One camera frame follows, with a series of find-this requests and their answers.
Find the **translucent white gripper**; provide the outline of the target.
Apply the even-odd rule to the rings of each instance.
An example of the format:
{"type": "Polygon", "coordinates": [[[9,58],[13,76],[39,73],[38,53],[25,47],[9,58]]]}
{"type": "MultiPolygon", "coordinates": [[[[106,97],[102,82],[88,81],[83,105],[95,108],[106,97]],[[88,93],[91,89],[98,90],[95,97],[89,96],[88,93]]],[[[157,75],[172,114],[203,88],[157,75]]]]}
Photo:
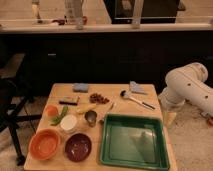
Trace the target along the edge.
{"type": "Polygon", "coordinates": [[[180,109],[180,105],[163,99],[161,101],[161,107],[163,113],[163,123],[166,127],[169,127],[176,118],[177,111],[180,109]]]}

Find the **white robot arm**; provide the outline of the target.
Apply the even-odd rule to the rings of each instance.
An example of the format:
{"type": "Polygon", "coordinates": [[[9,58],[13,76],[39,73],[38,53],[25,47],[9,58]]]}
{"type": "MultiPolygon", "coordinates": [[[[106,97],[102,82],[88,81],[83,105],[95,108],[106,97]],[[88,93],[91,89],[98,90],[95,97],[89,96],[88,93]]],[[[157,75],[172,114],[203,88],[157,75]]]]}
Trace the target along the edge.
{"type": "Polygon", "coordinates": [[[207,68],[198,62],[175,68],[166,74],[166,87],[158,96],[165,126],[172,124],[177,111],[186,101],[199,107],[207,120],[213,120],[213,88],[205,84],[207,78],[207,68]]]}

